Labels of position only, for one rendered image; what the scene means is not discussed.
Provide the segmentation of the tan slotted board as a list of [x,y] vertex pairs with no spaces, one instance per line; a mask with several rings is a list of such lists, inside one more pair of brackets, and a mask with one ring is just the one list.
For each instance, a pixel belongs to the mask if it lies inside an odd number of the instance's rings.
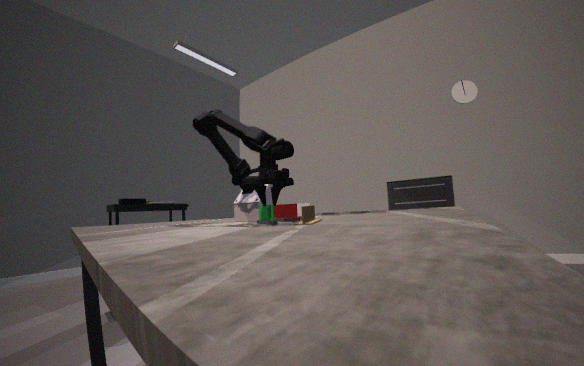
[[315,219],[315,205],[314,206],[302,206],[302,222],[296,223],[294,225],[313,225],[322,219]]

